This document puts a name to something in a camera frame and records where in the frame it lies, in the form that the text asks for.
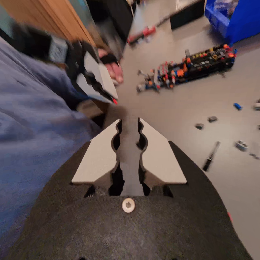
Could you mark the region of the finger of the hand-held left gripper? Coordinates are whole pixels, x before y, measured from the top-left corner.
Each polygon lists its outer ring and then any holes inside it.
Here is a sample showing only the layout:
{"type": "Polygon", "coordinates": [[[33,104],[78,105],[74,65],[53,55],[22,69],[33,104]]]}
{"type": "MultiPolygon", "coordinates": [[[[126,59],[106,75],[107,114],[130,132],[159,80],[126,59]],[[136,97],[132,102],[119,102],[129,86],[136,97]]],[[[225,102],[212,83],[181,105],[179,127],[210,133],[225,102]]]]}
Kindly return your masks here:
{"type": "Polygon", "coordinates": [[[94,75],[96,81],[101,84],[102,91],[108,94],[112,100],[118,100],[117,91],[106,66],[102,63],[99,56],[96,56],[96,52],[94,52],[94,56],[95,58],[91,53],[86,52],[84,56],[84,67],[86,71],[94,75]]]}
{"type": "Polygon", "coordinates": [[[77,85],[83,90],[83,92],[93,100],[98,100],[105,103],[114,104],[113,98],[105,93],[99,82],[91,84],[90,78],[85,74],[79,74],[77,77],[77,85]]]}

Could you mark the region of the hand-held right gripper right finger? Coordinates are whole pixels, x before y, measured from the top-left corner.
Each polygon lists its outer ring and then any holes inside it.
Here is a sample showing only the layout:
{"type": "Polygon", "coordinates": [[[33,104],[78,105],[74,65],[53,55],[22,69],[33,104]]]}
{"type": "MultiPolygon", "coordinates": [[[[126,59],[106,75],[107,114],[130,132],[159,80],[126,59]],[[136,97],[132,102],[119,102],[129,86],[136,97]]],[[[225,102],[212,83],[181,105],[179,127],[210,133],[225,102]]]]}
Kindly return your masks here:
{"type": "Polygon", "coordinates": [[[145,185],[186,184],[187,179],[167,138],[138,118],[140,183],[145,185]]]}

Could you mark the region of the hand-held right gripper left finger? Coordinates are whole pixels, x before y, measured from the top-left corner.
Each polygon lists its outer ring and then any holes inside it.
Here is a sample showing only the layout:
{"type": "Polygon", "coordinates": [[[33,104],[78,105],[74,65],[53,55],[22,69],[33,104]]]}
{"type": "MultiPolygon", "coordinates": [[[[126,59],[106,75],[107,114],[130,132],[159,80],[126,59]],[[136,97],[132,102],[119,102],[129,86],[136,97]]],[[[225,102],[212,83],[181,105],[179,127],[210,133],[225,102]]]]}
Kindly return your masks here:
{"type": "Polygon", "coordinates": [[[113,182],[121,132],[122,120],[117,119],[90,141],[72,182],[113,182]]]}

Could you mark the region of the black lego shaft piece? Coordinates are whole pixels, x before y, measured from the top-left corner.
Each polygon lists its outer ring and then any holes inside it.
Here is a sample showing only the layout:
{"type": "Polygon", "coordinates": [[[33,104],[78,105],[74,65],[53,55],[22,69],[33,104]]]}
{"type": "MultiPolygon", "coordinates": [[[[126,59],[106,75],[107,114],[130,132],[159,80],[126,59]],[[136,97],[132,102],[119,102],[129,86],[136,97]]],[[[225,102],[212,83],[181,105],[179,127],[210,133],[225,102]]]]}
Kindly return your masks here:
{"type": "Polygon", "coordinates": [[[220,145],[220,141],[217,141],[216,144],[215,144],[214,149],[211,152],[211,154],[206,159],[206,162],[205,162],[205,164],[203,166],[203,169],[202,169],[203,171],[207,172],[209,170],[209,168],[210,168],[210,166],[211,166],[211,164],[213,162],[213,159],[215,157],[215,154],[216,154],[216,152],[217,152],[217,150],[219,148],[219,145],[220,145]]]}

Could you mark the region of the grey lego axle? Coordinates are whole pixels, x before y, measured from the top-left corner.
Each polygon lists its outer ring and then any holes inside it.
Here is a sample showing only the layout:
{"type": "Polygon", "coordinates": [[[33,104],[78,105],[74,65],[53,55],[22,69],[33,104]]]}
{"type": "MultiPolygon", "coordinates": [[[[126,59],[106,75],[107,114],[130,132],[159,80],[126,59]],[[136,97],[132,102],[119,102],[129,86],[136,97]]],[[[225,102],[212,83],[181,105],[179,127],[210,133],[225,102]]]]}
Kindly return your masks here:
{"type": "Polygon", "coordinates": [[[254,157],[258,157],[260,153],[260,144],[258,142],[252,142],[250,145],[249,154],[254,157]]]}

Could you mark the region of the partly built lego vehicle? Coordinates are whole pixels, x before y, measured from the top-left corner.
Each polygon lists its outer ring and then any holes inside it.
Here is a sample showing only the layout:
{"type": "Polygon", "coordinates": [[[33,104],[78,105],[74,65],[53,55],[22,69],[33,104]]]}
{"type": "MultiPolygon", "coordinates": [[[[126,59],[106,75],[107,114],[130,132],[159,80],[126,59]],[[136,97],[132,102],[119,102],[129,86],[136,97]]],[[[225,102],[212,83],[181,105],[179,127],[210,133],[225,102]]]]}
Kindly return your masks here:
{"type": "Polygon", "coordinates": [[[157,70],[151,70],[150,74],[138,70],[137,74],[144,77],[144,82],[136,87],[137,92],[150,89],[159,92],[161,88],[173,89],[179,84],[215,73],[224,73],[233,67],[237,49],[222,44],[193,55],[186,50],[185,55],[180,63],[166,61],[160,64],[157,70]]]}

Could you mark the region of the person's left hand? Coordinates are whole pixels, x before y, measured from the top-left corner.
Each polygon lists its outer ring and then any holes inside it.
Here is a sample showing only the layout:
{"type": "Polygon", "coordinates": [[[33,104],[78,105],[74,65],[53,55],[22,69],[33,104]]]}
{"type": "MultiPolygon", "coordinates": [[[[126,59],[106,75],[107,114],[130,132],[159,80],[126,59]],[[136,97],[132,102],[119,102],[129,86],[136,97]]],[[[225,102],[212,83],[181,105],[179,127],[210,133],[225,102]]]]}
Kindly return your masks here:
{"type": "Polygon", "coordinates": [[[122,68],[114,54],[99,48],[98,54],[101,62],[105,65],[115,86],[124,82],[122,68]]]}

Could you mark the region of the wooden furniture panel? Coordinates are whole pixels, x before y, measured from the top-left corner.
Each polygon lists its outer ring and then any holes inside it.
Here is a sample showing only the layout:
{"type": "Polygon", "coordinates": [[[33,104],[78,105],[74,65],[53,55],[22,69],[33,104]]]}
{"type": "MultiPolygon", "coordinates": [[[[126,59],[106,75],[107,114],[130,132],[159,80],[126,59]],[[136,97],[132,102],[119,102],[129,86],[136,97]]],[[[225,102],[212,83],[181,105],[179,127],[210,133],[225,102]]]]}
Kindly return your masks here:
{"type": "Polygon", "coordinates": [[[83,40],[96,47],[68,0],[1,0],[0,3],[20,24],[30,25],[69,41],[83,40]]]}

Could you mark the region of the red and black tool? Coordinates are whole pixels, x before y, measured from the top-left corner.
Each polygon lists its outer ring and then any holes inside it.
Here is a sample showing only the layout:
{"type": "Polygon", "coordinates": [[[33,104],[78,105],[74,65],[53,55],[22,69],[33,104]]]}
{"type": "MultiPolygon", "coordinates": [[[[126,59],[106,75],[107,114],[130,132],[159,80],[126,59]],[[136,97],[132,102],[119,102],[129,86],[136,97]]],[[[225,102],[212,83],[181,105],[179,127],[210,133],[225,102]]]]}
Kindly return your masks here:
{"type": "Polygon", "coordinates": [[[127,43],[129,46],[136,44],[140,39],[144,39],[156,32],[156,26],[146,27],[141,32],[130,35],[128,37],[127,43]]]}

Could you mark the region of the light grey two-hole connector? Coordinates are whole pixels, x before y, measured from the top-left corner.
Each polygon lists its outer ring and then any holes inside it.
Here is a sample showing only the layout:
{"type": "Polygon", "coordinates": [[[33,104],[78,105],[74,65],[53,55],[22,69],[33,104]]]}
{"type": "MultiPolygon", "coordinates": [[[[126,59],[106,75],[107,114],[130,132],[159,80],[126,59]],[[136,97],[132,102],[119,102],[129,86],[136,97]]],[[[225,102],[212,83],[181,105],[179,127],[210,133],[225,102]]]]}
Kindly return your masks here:
{"type": "Polygon", "coordinates": [[[235,142],[235,147],[242,152],[246,152],[248,150],[248,144],[242,140],[238,140],[235,142]]]}

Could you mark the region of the black box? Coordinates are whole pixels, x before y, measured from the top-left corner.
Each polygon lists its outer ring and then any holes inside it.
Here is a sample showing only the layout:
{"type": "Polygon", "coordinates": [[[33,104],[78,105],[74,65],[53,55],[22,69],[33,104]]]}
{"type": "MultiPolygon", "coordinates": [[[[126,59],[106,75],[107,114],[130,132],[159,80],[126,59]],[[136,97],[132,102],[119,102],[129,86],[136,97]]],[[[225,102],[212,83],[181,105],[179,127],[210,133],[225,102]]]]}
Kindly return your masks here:
{"type": "Polygon", "coordinates": [[[171,30],[201,18],[204,11],[205,0],[176,0],[176,12],[170,15],[171,30]]]}

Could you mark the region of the clear plastic bags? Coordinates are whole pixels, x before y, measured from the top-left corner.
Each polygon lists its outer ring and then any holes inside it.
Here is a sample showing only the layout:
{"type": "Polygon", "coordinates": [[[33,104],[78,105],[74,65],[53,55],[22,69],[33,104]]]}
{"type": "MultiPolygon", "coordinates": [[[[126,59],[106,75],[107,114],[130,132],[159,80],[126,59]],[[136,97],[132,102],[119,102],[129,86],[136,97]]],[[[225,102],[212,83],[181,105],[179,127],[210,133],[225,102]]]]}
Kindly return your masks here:
{"type": "Polygon", "coordinates": [[[232,16],[239,0],[215,0],[214,9],[226,16],[232,16]]]}

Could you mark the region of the blue storage bin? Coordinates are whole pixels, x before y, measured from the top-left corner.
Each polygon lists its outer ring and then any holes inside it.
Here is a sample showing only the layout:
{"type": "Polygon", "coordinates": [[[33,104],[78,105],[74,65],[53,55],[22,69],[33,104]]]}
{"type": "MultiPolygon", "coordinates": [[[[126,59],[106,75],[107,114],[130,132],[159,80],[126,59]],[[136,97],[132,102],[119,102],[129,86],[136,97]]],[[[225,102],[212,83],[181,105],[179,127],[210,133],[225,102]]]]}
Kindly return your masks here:
{"type": "Polygon", "coordinates": [[[205,17],[228,44],[234,44],[260,32],[260,1],[239,0],[232,16],[214,9],[214,0],[208,0],[205,17]]]}

